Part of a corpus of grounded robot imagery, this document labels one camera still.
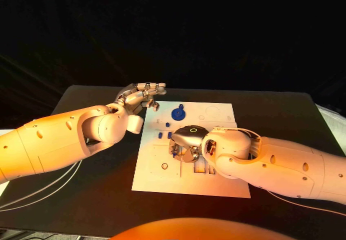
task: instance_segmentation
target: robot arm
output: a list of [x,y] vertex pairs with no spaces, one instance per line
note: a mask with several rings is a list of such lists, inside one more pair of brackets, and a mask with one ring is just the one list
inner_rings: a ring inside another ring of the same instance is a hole
[[[196,126],[186,126],[184,132],[190,129],[200,130]],[[346,158],[287,140],[258,135],[251,138],[249,133],[253,132],[245,130],[246,135],[238,129],[213,128],[199,144],[187,147],[190,136],[181,137],[177,130],[171,135],[168,152],[174,153],[176,145],[190,149],[196,147],[223,177],[239,178],[255,187],[292,198],[346,204]],[[176,156],[176,159],[184,158],[183,155]]]
[[114,103],[65,112],[24,124],[0,136],[0,184],[57,170],[109,148],[128,130],[138,134],[142,105],[157,111],[153,95],[164,83],[130,84]]

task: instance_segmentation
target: wire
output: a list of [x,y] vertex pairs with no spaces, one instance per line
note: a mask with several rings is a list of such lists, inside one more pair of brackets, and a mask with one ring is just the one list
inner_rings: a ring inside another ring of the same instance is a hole
[[72,168],[73,168],[73,166],[75,166],[76,164],[78,164],[78,163],[75,163],[75,164],[72,165],[72,167],[70,167],[69,170],[65,172],[65,174],[63,174],[49,185],[46,185],[40,190],[37,190],[37,191],[33,192],[31,194],[26,195],[26,196],[21,197],[20,199],[17,199],[17,200],[8,202],[7,204],[1,205],[1,206],[0,206],[0,209],[3,209],[4,207],[7,207],[8,205],[17,203],[18,201],[27,199],[30,196],[33,196],[34,194],[37,194],[39,192],[42,192],[46,188],[49,188],[49,187],[66,176],[66,174],[70,172],[70,170],[72,170]]
[[56,233],[55,234],[52,234],[52,235],[49,235],[46,238],[42,238],[42,237],[30,237],[30,238],[26,238],[24,240],[30,240],[30,239],[40,239],[40,240],[46,240],[46,239],[49,239],[53,235],[57,235]]
[[295,203],[295,202],[292,202],[292,201],[288,201],[288,200],[282,199],[282,198],[281,198],[279,196],[277,196],[271,191],[266,190],[266,192],[268,192],[275,198],[281,199],[282,201],[288,202],[290,204],[294,204],[294,205],[301,206],[301,207],[308,208],[308,209],[314,209],[314,210],[320,210],[320,211],[324,211],[324,212],[330,212],[330,213],[333,213],[333,214],[340,214],[340,215],[343,215],[343,216],[346,217],[346,214],[341,213],[341,212],[331,211],[331,210],[327,210],[327,209],[323,209],[323,208],[317,208],[317,207],[313,207],[313,206],[301,205],[301,204],[298,204],[298,203]]
[[42,201],[43,199],[46,199],[49,196],[52,196],[52,195],[63,188],[63,186],[68,184],[68,182],[70,181],[72,177],[75,176],[75,174],[76,174],[76,172],[78,172],[78,168],[79,168],[80,164],[82,164],[82,160],[79,161],[79,164],[78,164],[78,166],[76,166],[76,169],[75,169],[73,174],[70,175],[69,179],[66,180],[66,182],[63,183],[63,185],[62,185],[49,195],[46,195],[46,196],[42,197],[39,200],[30,202],[30,203],[26,204],[26,205],[21,205],[21,206],[17,206],[17,207],[14,207],[14,208],[8,208],[8,209],[4,209],[4,210],[0,210],[0,212],[10,211],[10,210],[14,210],[14,209],[20,209],[20,208],[23,208],[23,207],[26,207],[26,206],[37,203],[39,201]]

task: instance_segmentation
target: white board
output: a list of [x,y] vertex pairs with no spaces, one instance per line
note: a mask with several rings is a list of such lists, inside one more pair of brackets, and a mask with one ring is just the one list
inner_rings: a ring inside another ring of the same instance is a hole
[[[232,104],[158,101],[160,109],[145,111],[132,191],[251,198],[249,186],[241,179],[222,177],[200,156],[194,163],[177,161],[168,154],[168,132],[187,125],[236,128]],[[186,117],[171,118],[171,111],[183,104]]]

